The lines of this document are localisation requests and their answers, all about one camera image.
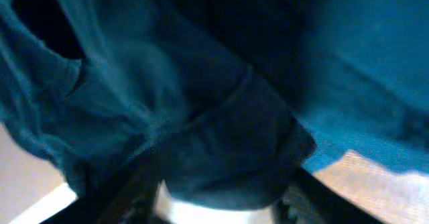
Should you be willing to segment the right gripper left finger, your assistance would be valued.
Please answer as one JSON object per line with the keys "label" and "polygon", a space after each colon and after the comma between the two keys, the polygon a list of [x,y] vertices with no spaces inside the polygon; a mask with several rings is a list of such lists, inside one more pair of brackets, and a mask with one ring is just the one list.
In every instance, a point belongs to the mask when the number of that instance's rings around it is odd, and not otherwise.
{"label": "right gripper left finger", "polygon": [[42,224],[160,224],[154,211],[160,180],[160,161],[140,157]]}

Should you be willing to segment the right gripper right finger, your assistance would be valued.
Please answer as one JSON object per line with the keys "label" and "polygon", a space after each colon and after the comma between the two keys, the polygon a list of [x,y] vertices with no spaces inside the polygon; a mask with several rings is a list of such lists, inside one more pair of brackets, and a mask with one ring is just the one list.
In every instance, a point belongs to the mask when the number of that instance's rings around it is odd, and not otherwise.
{"label": "right gripper right finger", "polygon": [[382,224],[303,168],[292,176],[286,192],[273,204],[275,224]]}

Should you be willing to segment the navy blue shorts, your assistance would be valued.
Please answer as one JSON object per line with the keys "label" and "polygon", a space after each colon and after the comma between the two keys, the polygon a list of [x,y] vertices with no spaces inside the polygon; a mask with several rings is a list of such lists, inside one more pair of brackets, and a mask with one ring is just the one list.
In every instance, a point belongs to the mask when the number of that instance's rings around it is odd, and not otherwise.
{"label": "navy blue shorts", "polygon": [[1,0],[1,122],[80,197],[260,209],[355,150],[428,171],[428,0]]}

